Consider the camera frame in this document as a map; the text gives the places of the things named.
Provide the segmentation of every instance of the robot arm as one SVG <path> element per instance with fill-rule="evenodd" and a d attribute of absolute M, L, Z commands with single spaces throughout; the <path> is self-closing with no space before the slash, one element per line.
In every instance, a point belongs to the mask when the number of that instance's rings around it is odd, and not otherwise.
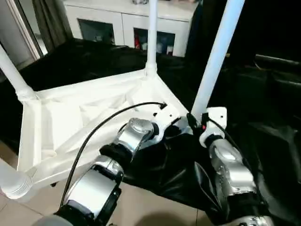
<path fill-rule="evenodd" d="M 158 126 L 132 118 L 114 141 L 100 149 L 93 166 L 69 190 L 64 205 L 54 215 L 33 226 L 104 226 L 121 194 L 119 185 L 141 144 L 158 136 Z"/>
<path fill-rule="evenodd" d="M 226 140 L 223 130 L 227 125 L 227 110 L 223 107 L 208 108 L 202 122 L 205 131 L 200 143 L 209 150 L 216 172 L 217 197 L 227 216 L 225 226 L 273 226 L 267 207 L 258 194 L 254 178 L 244 165 L 240 152 Z"/>

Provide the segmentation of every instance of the white wall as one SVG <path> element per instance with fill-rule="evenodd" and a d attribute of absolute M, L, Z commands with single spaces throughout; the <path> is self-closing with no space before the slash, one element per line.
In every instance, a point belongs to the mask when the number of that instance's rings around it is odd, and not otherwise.
<path fill-rule="evenodd" d="M 16 66 L 34 61 L 6 0 L 0 0 L 0 41 Z"/>

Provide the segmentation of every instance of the curtain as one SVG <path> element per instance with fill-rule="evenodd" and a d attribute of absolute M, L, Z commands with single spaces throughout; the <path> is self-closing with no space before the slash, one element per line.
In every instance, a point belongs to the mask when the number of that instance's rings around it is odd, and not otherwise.
<path fill-rule="evenodd" d="M 32 0 L 41 37 L 48 52 L 66 42 L 70 30 L 64 24 L 64 12 L 56 0 Z"/>

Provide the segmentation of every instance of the black cloth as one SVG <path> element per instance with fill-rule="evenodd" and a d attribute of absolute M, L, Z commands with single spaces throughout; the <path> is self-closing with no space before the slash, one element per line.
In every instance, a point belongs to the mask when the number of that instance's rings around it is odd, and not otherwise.
<path fill-rule="evenodd" d="M 146 52 L 73 40 L 21 71 L 35 90 L 143 69 Z M 158 55 L 158 74 L 191 109 L 204 62 Z M 22 105 L 8 81 L 0 84 L 0 139 L 17 152 Z M 227 130 L 251 165 L 256 184 L 277 225 L 300 225 L 301 78 L 292 73 L 224 65 L 210 106 L 228 109 Z M 225 217 L 216 205 L 214 172 L 197 137 L 181 135 L 137 153 L 129 184 L 205 210 L 212 222 Z"/>

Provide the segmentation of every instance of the black cable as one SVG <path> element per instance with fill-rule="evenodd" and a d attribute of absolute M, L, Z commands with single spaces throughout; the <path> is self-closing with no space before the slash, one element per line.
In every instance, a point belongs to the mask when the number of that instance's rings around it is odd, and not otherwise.
<path fill-rule="evenodd" d="M 72 176 L 74 174 L 74 171 L 75 171 L 75 168 L 76 168 L 76 165 L 77 163 L 79 162 L 79 158 L 81 156 L 81 154 L 83 153 L 89 139 L 95 134 L 95 132 L 101 128 L 104 124 L 106 124 L 109 120 L 111 120 L 112 118 L 114 118 L 115 116 L 119 115 L 120 113 L 123 113 L 127 110 L 130 110 L 132 108 L 135 108 L 135 107 L 139 107 L 139 106 L 142 106 L 142 105 L 160 105 L 161 108 L 165 107 L 166 104 L 163 104 L 163 103 L 159 103 L 159 102 L 144 102 L 144 103 L 140 103 L 140 104 L 136 104 L 136 105 L 132 105 L 130 107 L 126 107 L 120 111 L 117 111 L 115 112 L 113 115 L 111 115 L 110 117 L 106 118 L 105 120 L 103 120 L 101 123 L 99 123 L 92 131 L 91 133 L 87 136 L 87 138 L 85 139 L 85 141 L 83 142 L 83 144 L 81 145 L 80 149 L 79 149 L 79 152 L 77 153 L 75 159 L 74 159 L 74 162 L 73 162 L 73 165 L 71 167 L 71 170 L 70 170 L 70 173 L 69 173 L 69 176 L 68 176 L 68 179 L 67 179 L 67 182 L 66 182 L 66 185 L 65 185 L 65 189 L 64 189 L 64 192 L 63 192 L 63 195 L 62 195 L 62 199 L 61 199 L 61 204 L 60 206 L 63 206 L 63 202 L 64 202 L 64 199 L 66 197 L 66 194 L 69 190 L 69 187 L 70 187 L 70 183 L 71 183 L 71 179 L 72 179 Z"/>
<path fill-rule="evenodd" d="M 238 145 L 235 143 L 235 141 L 232 139 L 232 137 L 230 136 L 230 134 L 220 125 L 218 124 L 216 121 L 214 121 L 213 119 L 210 119 L 208 117 L 208 120 L 211 121 L 212 123 L 214 123 L 221 131 L 223 131 L 223 133 L 226 135 L 226 137 L 228 138 L 228 140 L 230 141 L 230 143 L 232 144 L 232 146 L 234 146 L 240 153 L 240 149 L 238 147 Z"/>

